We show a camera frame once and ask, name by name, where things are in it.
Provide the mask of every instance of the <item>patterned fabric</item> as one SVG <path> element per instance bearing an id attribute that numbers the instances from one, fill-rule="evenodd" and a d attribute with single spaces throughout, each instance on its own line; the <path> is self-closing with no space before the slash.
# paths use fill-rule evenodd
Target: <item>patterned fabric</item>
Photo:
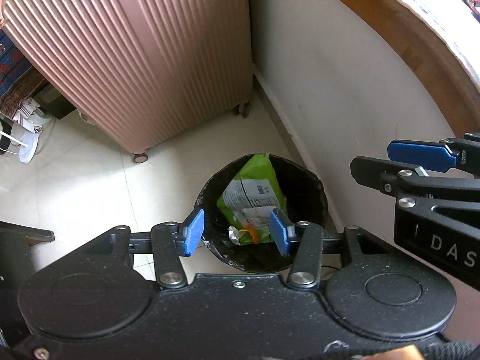
<path id="1" fill-rule="evenodd" d="M 0 112 L 13 117 L 24 98 L 45 81 L 20 50 L 0 31 Z"/>

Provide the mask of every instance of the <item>circular cap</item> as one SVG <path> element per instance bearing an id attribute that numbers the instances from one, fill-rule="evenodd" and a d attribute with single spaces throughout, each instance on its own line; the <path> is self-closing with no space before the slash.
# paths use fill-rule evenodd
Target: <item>circular cap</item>
<path id="1" fill-rule="evenodd" d="M 441 330 L 456 302 L 445 277 L 400 254 L 357 257 L 328 281 L 325 297 L 350 329 L 384 340 Z"/>
<path id="2" fill-rule="evenodd" d="M 180 284 L 183 281 L 183 276 L 178 272 L 166 272 L 160 275 L 160 281 L 165 284 Z"/>
<path id="3" fill-rule="evenodd" d="M 412 198 L 402 198 L 398 201 L 398 205 L 402 208 L 411 208 L 415 205 L 415 201 Z"/>
<path id="4" fill-rule="evenodd" d="M 232 283 L 232 286 L 234 286 L 235 288 L 245 288 L 246 284 L 245 282 L 238 280 L 238 281 L 234 281 Z"/>
<path id="5" fill-rule="evenodd" d="M 290 280 L 295 284 L 305 286 L 308 284 L 312 284 L 315 281 L 315 276 L 308 272 L 295 272 L 290 277 Z"/>
<path id="6" fill-rule="evenodd" d="M 379 274 L 371 277 L 365 287 L 373 299 L 391 306 L 405 306 L 413 303 L 422 294 L 422 286 L 419 282 L 402 274 Z"/>
<path id="7" fill-rule="evenodd" d="M 150 303 L 148 281 L 123 264 L 89 256 L 82 264 L 52 264 L 20 290 L 20 310 L 33 331 L 59 338 L 96 338 L 138 318 Z"/>
<path id="8" fill-rule="evenodd" d="M 96 274 L 72 274 L 57 281 L 52 292 L 60 302 L 85 306 L 98 302 L 107 295 L 109 285 Z"/>
<path id="9" fill-rule="evenodd" d="M 400 176 L 411 176 L 413 172 L 410 169 L 403 169 L 398 174 Z"/>
<path id="10" fill-rule="evenodd" d="M 50 358 L 50 352 L 47 351 L 45 348 L 36 348 L 33 351 L 33 355 L 38 360 L 49 360 Z"/>

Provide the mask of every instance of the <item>baseboard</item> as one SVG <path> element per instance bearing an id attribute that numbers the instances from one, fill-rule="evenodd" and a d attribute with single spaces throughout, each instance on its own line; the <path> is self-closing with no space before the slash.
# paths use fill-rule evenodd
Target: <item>baseboard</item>
<path id="1" fill-rule="evenodd" d="M 280 137 L 287 150 L 289 151 L 292 159 L 299 165 L 309 169 L 315 173 L 320 180 L 322 180 L 322 175 L 319 169 L 316 168 L 313 160 L 308 154 L 307 149 L 303 146 L 302 141 L 298 137 L 293 124 L 290 122 L 290 119 L 287 117 L 287 113 L 282 111 L 282 107 L 277 100 L 275 94 L 270 89 L 266 81 L 263 79 L 262 74 L 258 71 L 257 67 L 253 67 L 253 89 L 257 93 L 260 101 L 268 112 L 268 115 L 273 121 L 273 124 L 278 130 Z M 331 220 L 333 223 L 327 223 L 327 229 L 333 224 L 337 230 L 343 229 L 343 223 L 340 220 L 335 206 L 330 199 L 327 188 L 325 188 L 325 194 L 328 199 L 328 212 L 330 213 Z"/>

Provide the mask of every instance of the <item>black trash bag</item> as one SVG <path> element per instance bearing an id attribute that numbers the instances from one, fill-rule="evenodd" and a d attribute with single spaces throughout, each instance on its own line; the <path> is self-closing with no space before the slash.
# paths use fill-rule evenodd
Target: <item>black trash bag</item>
<path id="1" fill-rule="evenodd" d="M 217 200 L 243 166 L 253 157 L 243 156 L 215 173 L 198 195 L 195 207 L 205 211 L 202 239 L 208 249 L 223 263 L 255 274 L 274 273 L 290 268 L 294 256 L 280 255 L 274 242 L 258 245 L 235 245 L 229 238 L 229 221 L 217 207 Z M 286 196 L 290 220 L 309 221 L 325 226 L 328 204 L 318 177 L 296 163 L 269 155 L 280 189 Z"/>

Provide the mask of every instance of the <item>ribbed suitcase shell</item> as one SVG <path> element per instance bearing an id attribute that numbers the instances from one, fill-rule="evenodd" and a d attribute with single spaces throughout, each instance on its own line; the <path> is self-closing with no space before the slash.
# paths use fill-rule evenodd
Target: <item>ribbed suitcase shell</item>
<path id="1" fill-rule="evenodd" d="M 1 27 L 132 153 L 248 101 L 248 0 L 2 0 Z"/>

